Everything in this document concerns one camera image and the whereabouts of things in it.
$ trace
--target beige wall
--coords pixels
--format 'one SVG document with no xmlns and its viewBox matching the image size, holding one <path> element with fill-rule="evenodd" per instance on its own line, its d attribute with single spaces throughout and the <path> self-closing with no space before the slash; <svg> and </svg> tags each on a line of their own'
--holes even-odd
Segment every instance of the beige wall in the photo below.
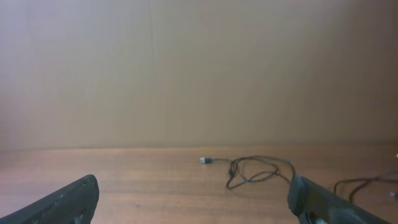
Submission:
<svg viewBox="0 0 398 224">
<path fill-rule="evenodd" d="M 396 0 L 0 0 L 0 149 L 398 140 Z"/>
</svg>

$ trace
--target wire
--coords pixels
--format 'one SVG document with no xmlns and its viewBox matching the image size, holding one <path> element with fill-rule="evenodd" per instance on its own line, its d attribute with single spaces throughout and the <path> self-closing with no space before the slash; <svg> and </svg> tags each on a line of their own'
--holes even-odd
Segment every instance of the wire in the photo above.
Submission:
<svg viewBox="0 0 398 224">
<path fill-rule="evenodd" d="M 215 162 L 215 161 L 229 162 L 229 170 L 228 170 L 229 179 L 225 185 L 225 187 L 228 190 L 233 190 L 236 187 L 242 186 L 247 183 L 266 181 L 275 176 L 283 178 L 286 182 L 288 182 L 290 184 L 290 180 L 286 176 L 284 176 L 280 173 L 279 166 L 271 161 L 277 161 L 277 162 L 282 162 L 284 164 L 287 164 L 292 169 L 293 176 L 296 173 L 294 166 L 288 160 L 281 159 L 278 157 L 272 157 L 272 156 L 248 156 L 248 157 L 240 157 L 240 158 L 233 159 L 233 160 L 225 159 L 225 158 L 214 158 L 214 159 L 211 159 L 211 161 L 213 161 L 213 162 Z M 259 161 L 263 164 L 273 167 L 273 170 L 266 170 L 266 171 L 258 172 L 257 174 L 254 174 L 251 177 L 245 177 L 242 172 L 242 169 L 239 167 L 239 163 L 242 161 Z M 263 178 L 259 178 L 260 176 L 262 176 L 264 174 L 267 174 L 267 175 Z M 232 181 L 237 176 L 240 176 L 243 179 L 243 181 L 238 184 L 231 185 Z"/>
<path fill-rule="evenodd" d="M 391 183 L 391 184 L 398 184 L 398 179 L 384 179 L 383 178 L 383 177 L 388 177 L 393 174 L 398 174 L 398 170 L 388 172 L 386 174 L 379 175 L 379 176 L 373 177 L 373 178 L 358 178 L 358 179 L 341 180 L 341 181 L 338 181 L 335 183 L 335 186 L 333 187 L 333 193 L 336 194 L 337 186 L 340 184 L 346 184 L 346 183 L 350 183 L 350 182 L 363 182 L 362 184 L 358 185 L 354 190 L 352 190 L 349 193 L 349 202 L 353 203 L 355 194 L 358 193 L 358 191 L 360 191 L 364 187 L 368 186 L 372 182 L 385 182 L 385 183 Z"/>
</svg>

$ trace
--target cable connector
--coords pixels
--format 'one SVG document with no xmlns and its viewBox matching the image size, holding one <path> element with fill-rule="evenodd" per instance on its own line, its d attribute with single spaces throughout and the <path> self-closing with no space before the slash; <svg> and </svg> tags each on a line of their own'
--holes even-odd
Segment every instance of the cable connector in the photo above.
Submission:
<svg viewBox="0 0 398 224">
<path fill-rule="evenodd" d="M 212 162 L 213 162 L 213 159 L 210 158 L 210 157 L 202 157 L 202 158 L 200 158 L 200 163 L 207 164 L 207 163 L 212 163 Z"/>
</svg>

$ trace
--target cord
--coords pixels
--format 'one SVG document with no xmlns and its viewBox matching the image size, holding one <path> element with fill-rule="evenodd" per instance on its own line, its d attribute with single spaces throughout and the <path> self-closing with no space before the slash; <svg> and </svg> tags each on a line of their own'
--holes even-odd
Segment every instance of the cord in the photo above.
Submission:
<svg viewBox="0 0 398 224">
<path fill-rule="evenodd" d="M 346 183 L 350 183 L 350 182 L 362 182 L 363 181 L 362 184 L 358 185 L 354 190 L 352 190 L 349 193 L 349 202 L 353 203 L 355 194 L 358 193 L 358 191 L 360 191 L 364 187 L 368 186 L 372 182 L 385 182 L 385 183 L 391 183 L 391 184 L 398 184 L 398 179 L 384 179 L 383 178 L 383 177 L 388 177 L 388 176 L 393 175 L 393 174 L 398 174 L 398 170 L 392 171 L 392 172 L 388 172 L 386 174 L 379 175 L 379 176 L 373 177 L 373 178 L 358 178 L 358 179 L 341 180 L 341 181 L 338 181 L 338 182 L 335 183 L 335 186 L 333 187 L 333 193 L 336 194 L 337 186 L 340 185 L 340 184 L 346 184 Z"/>
<path fill-rule="evenodd" d="M 248 156 L 248 157 L 240 157 L 240 158 L 233 159 L 233 160 L 225 159 L 225 158 L 209 158 L 209 157 L 200 158 L 200 162 L 205 163 L 205 164 L 216 162 L 216 161 L 229 162 L 229 169 L 228 169 L 229 179 L 225 185 L 225 187 L 228 190 L 233 190 L 236 187 L 242 186 L 247 183 L 266 181 L 274 176 L 281 177 L 287 183 L 290 184 L 290 180 L 286 176 L 284 176 L 280 173 L 279 166 L 270 161 L 277 161 L 277 162 L 282 162 L 284 164 L 287 164 L 292 169 L 293 176 L 296 173 L 294 166 L 288 160 L 281 159 L 278 157 L 272 157 L 272 156 Z M 244 174 L 241 172 L 241 169 L 239 168 L 239 163 L 242 161 L 259 161 L 263 164 L 273 167 L 273 170 L 266 170 L 266 171 L 258 172 L 257 174 L 254 174 L 253 176 L 247 178 L 244 176 Z M 268 174 L 268 175 L 266 175 L 263 178 L 258 179 L 259 176 L 264 175 L 264 174 Z M 232 180 L 234 180 L 237 176 L 240 176 L 243 179 L 243 181 L 231 186 Z"/>
</svg>

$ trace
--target table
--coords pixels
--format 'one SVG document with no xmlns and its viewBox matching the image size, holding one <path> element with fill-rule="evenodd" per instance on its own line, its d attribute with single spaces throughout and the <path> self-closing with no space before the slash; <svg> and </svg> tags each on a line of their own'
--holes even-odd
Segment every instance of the table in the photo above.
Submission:
<svg viewBox="0 0 398 224">
<path fill-rule="evenodd" d="M 137 149 L 49 149 L 0 152 L 0 216 L 94 174 L 99 202 L 92 223 L 298 223 L 280 178 L 225 189 L 228 163 L 200 157 L 283 157 L 298 174 L 332 187 L 340 179 L 398 170 L 397 145 L 294 145 Z M 247 164 L 254 172 L 264 165 Z M 282 173 L 291 177 L 286 166 Z M 346 197 L 354 185 L 338 193 Z M 373 183 L 355 202 L 389 222 L 398 221 L 395 184 Z"/>
</svg>

